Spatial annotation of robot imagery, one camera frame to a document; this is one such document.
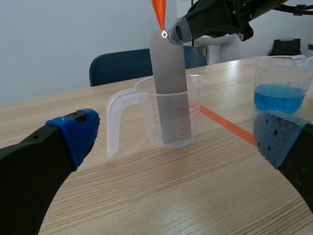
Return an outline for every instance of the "metal plate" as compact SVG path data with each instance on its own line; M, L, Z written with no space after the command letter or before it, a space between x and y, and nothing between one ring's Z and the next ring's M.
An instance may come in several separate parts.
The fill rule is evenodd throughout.
M149 35L150 55L157 94L187 91L183 45L173 44L161 33ZM188 95L158 96L163 144L191 138Z

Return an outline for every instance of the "orange strap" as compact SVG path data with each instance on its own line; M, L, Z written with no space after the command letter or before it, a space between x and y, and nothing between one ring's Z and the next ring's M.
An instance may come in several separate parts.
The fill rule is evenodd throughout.
M256 145L254 136L250 132L244 130L243 128L235 125L234 123L228 121L224 117L214 113L213 111L205 108L204 106L200 107L200 112L206 115L208 118L212 119L213 121L217 122L219 125L227 128L229 131L235 133L237 136L241 137L245 141L249 142L252 145Z
M160 29L163 31L165 30L166 0L152 0L152 6Z

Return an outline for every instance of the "clear plastic measuring cup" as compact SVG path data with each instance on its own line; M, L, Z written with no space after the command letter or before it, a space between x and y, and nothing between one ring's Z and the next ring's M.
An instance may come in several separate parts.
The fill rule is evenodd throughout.
M107 153L113 156L118 149L119 127L121 113L124 108L134 104L140 104L142 118L146 134L151 143L161 148L180 148L190 144L197 136L198 117L200 114L200 100L203 76L187 76L187 92L177 94L156 94L154 78L146 78L135 84L133 88L114 94L107 104ZM161 131L161 123L158 109L158 98L173 100L186 98L188 105L185 107L173 107L179 114L179 121L175 124L177 130L176 141L164 143Z
M298 110L311 84L313 57L271 56L255 62L255 105L285 113Z

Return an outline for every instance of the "chair backrest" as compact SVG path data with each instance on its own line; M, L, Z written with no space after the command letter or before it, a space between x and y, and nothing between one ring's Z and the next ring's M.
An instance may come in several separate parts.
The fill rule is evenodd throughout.
M184 46L185 67L206 66L206 59L196 47ZM89 70L90 86L120 82L153 75L149 49L100 55Z

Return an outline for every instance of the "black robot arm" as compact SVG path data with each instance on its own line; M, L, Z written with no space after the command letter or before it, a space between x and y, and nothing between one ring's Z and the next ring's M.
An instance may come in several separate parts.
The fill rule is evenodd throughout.
M294 15L313 15L313 5L286 6L287 0L199 0L174 23L168 35L172 43L182 44L207 35L213 38L237 34L241 41L253 36L249 22L270 10Z

